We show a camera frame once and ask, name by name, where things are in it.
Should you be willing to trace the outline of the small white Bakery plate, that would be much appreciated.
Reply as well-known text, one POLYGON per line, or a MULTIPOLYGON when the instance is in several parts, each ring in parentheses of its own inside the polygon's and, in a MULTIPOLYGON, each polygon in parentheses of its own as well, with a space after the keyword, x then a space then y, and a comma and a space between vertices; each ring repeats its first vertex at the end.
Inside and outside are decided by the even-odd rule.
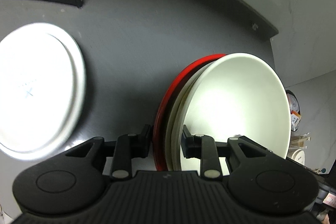
POLYGON ((16 30, 1 41, 1 149, 39 157, 60 133, 72 104, 74 73, 55 37, 16 30))

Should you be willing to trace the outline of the pot with plastic bags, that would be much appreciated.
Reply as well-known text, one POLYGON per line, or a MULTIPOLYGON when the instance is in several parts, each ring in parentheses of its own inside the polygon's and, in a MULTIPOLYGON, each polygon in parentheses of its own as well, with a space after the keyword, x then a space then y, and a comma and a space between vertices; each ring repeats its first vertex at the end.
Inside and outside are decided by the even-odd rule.
POLYGON ((290 118, 291 118, 291 131, 297 131, 301 121, 301 110, 297 100, 297 97, 290 90, 286 90, 286 95, 289 102, 290 118))

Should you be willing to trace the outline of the cream bowl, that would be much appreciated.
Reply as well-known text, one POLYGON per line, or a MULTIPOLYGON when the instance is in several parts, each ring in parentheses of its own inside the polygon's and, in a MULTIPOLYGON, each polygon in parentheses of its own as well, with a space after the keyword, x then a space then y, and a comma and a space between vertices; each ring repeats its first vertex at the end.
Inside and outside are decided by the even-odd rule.
POLYGON ((181 138, 181 130, 179 129, 180 116, 183 114, 183 106, 186 103, 186 98, 194 83, 212 63, 213 61, 206 65, 202 65, 201 68, 192 73, 190 77, 187 77, 186 83, 182 84, 181 88, 178 88, 177 96, 173 100, 173 107, 168 116, 165 136, 165 159, 168 171, 181 169, 181 141, 179 140, 181 138))
MULTIPOLYGON (((274 70, 262 59, 232 53, 214 61, 191 88, 180 116, 193 135, 215 141, 246 136, 285 158, 290 141, 286 92, 274 70)), ((186 159, 180 146, 181 169, 200 170, 198 159, 186 159)))

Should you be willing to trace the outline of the red and black bowl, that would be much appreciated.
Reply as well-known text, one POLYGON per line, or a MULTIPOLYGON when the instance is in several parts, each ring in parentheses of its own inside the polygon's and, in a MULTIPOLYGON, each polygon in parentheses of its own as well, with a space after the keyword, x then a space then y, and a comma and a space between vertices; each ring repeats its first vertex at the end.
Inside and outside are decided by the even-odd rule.
POLYGON ((225 56, 224 53, 208 55, 189 64, 175 77, 165 92, 157 111, 153 129, 153 157, 158 171, 168 171, 165 156, 166 128, 179 92, 199 69, 223 56, 225 56))

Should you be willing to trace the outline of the small white appliance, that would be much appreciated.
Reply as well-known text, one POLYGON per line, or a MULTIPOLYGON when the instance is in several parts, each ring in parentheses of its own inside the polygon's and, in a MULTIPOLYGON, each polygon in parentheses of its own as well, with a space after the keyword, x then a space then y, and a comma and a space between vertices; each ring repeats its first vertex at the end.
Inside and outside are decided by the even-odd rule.
POLYGON ((301 165, 305 165, 305 151, 302 149, 290 149, 287 157, 301 165))

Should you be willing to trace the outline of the white plate Sweet print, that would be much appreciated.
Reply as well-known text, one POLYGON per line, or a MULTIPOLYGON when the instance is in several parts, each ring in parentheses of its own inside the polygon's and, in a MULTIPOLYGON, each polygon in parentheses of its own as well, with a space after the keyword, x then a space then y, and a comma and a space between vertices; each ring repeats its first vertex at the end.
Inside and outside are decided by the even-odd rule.
POLYGON ((58 39, 58 41, 62 43, 62 45, 65 47, 65 49, 69 54, 74 76, 72 104, 70 106, 70 111, 67 115, 64 126, 62 127, 58 136, 49 145, 40 149, 39 157, 23 157, 18 159, 23 161, 37 160, 46 157, 47 155, 56 151, 72 134, 80 117, 84 104, 84 97, 86 91, 86 69, 83 55, 82 52, 80 51, 78 44, 76 43, 75 39, 62 28, 49 23, 31 23, 22 26, 16 30, 28 30, 34 33, 42 32, 44 34, 49 34, 58 39))

